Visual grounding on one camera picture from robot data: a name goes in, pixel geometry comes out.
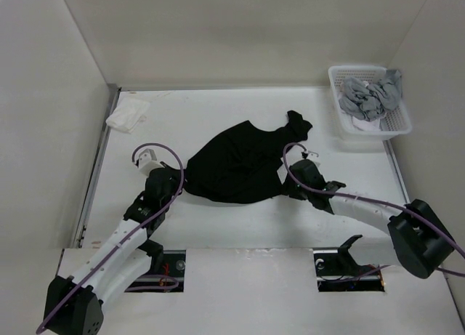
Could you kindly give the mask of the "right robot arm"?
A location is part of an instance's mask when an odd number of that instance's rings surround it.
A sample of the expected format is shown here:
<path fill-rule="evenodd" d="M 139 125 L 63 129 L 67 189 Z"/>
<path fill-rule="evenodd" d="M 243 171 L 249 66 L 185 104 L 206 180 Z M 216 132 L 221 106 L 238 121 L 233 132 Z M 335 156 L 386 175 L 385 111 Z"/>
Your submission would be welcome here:
<path fill-rule="evenodd" d="M 427 279 L 454 251 L 464 253 L 429 204 L 422 200 L 400 206 L 343 193 L 346 185 L 325 181 L 318 166 L 309 159 L 284 166 L 287 171 L 284 195 L 308 201 L 328 214 L 355 219 L 387 235 L 385 243 L 363 243 L 360 235 L 354 235 L 340 246 L 336 262 L 344 273 L 355 273 L 377 262 L 399 265 L 411 275 Z"/>

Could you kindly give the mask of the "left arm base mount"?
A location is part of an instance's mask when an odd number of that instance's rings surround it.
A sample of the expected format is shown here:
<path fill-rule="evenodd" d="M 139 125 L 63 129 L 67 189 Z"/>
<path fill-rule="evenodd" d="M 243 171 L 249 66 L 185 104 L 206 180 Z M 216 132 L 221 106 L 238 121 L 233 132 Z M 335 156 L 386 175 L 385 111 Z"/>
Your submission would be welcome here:
<path fill-rule="evenodd" d="M 187 253 L 185 250 L 165 250 L 154 241 L 142 245 L 152 259 L 150 269 L 138 277 L 126 290 L 129 293 L 181 293 L 185 286 Z"/>

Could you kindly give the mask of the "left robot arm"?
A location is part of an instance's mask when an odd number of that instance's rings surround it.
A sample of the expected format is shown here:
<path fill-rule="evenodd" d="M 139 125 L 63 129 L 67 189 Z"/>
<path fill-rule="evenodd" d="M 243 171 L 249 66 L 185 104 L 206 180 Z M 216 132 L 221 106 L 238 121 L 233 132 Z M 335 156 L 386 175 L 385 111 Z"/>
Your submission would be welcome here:
<path fill-rule="evenodd" d="M 182 175 L 166 164 L 150 171 L 109 239 L 74 273 L 49 284 L 38 334 L 97 334 L 109 307 L 136 279 L 162 270 L 163 247 L 150 238 L 182 192 Z"/>

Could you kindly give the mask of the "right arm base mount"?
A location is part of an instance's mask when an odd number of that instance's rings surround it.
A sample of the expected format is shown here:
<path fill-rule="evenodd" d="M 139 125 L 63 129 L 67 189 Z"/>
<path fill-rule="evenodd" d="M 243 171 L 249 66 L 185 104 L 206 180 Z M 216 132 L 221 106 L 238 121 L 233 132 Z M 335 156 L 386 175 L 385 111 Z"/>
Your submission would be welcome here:
<path fill-rule="evenodd" d="M 385 291 L 381 267 L 356 262 L 350 251 L 362 237 L 353 235 L 340 246 L 313 251 L 319 292 Z"/>

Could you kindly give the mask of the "black tank top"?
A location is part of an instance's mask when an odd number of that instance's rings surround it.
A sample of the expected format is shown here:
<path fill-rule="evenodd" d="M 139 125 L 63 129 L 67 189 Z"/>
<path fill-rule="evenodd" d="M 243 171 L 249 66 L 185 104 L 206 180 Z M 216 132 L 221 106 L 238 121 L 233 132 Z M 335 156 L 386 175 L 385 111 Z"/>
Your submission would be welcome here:
<path fill-rule="evenodd" d="M 294 110 L 287 117 L 274 131 L 244 121 L 219 133 L 188 160 L 184 189 L 220 203 L 251 204 L 280 195 L 283 149 L 307 140 L 312 128 Z"/>

